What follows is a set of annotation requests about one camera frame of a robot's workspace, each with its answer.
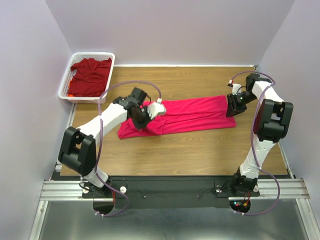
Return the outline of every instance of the crumpled red cloth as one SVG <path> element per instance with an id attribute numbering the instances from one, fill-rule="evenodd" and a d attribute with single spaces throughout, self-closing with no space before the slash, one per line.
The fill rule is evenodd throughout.
<path id="1" fill-rule="evenodd" d="M 163 116 L 157 116 L 146 128 L 137 130 L 129 118 L 118 130 L 120 139 L 146 137 L 191 131 L 234 128 L 236 121 L 226 117 L 228 103 L 226 96 L 210 96 L 184 100 L 164 100 Z"/>
<path id="2" fill-rule="evenodd" d="M 111 64 L 111 58 L 103 61 L 85 58 L 75 63 L 71 71 L 76 70 L 76 74 L 67 94 L 72 97 L 99 97 L 106 90 Z"/>

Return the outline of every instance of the pink towel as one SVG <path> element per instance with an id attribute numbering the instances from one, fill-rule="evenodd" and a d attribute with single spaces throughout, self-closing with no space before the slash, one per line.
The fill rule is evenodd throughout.
<path id="1" fill-rule="evenodd" d="M 162 101 L 166 108 L 146 128 L 137 130 L 131 119 L 123 122 L 118 131 L 120 139 L 184 133 L 208 129 L 234 128 L 236 121 L 226 117 L 226 96 L 210 96 L 175 101 Z"/>

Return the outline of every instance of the robotic arm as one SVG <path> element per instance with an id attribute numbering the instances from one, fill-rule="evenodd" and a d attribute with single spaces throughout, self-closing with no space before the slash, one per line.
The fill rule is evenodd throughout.
<path id="1" fill-rule="evenodd" d="M 99 167 L 95 171 L 96 146 L 101 137 L 100 118 L 103 120 L 103 137 L 128 118 L 132 119 L 137 129 L 145 128 L 156 116 L 166 113 L 160 98 L 149 106 L 141 107 L 146 97 L 146 92 L 135 87 L 129 96 L 116 98 L 101 116 L 96 116 L 77 129 L 72 126 L 67 128 L 63 135 L 58 160 L 93 185 L 102 188 L 104 184 L 98 179 L 97 173 L 105 182 L 109 177 Z"/>
<path id="2" fill-rule="evenodd" d="M 271 85 L 268 78 L 252 73 L 246 77 L 245 91 L 238 93 L 241 85 L 231 84 L 232 94 L 227 95 L 228 109 L 226 116 L 232 117 L 247 109 L 246 104 L 259 99 L 263 91 Z M 257 166 L 252 147 L 233 175 L 231 189 L 236 195 L 243 192 L 258 192 L 257 185 L 259 170 L 263 165 L 269 151 L 287 135 L 289 123 L 293 112 L 293 104 L 283 101 L 272 87 L 269 87 L 253 124 L 253 145 L 259 163 Z"/>

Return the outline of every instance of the wooden table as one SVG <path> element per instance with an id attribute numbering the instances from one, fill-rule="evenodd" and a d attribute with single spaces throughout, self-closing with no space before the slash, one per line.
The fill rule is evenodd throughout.
<path id="1" fill-rule="evenodd" d="M 251 67 L 116 67 L 111 84 L 130 80 L 150 81 L 162 91 L 164 100 L 180 100 L 227 95 L 229 79 Z M 248 74 L 236 78 L 245 84 Z M 115 88 L 107 94 L 102 109 L 118 96 L 126 97 L 133 87 L 142 88 L 153 100 L 157 91 L 145 84 L 130 84 Z M 99 167 L 108 175 L 177 176 L 232 175 L 245 160 L 250 149 L 250 129 L 257 101 L 247 105 L 246 112 L 235 116 L 237 127 L 194 131 L 152 137 L 120 140 L 117 126 L 103 139 Z M 98 114 L 96 104 L 78 104 L 72 126 L 78 127 Z M 273 174 L 287 174 L 276 145 L 269 153 L 263 168 Z M 77 175 L 63 166 L 62 176 Z"/>

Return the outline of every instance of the white wall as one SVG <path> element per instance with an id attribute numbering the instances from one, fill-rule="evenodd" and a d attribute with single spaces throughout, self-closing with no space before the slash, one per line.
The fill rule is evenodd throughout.
<path id="1" fill-rule="evenodd" d="M 259 70 L 277 81 L 279 95 L 294 105 L 282 140 L 294 174 L 303 177 L 320 223 L 320 1 L 296 0 L 266 51 Z"/>
<path id="2" fill-rule="evenodd" d="M 258 64 L 294 0 L 46 0 L 73 52 L 116 64 Z"/>
<path id="3" fill-rule="evenodd" d="M 58 87 L 71 56 L 44 0 L 0 7 L 0 239 L 29 239 L 70 104 Z"/>

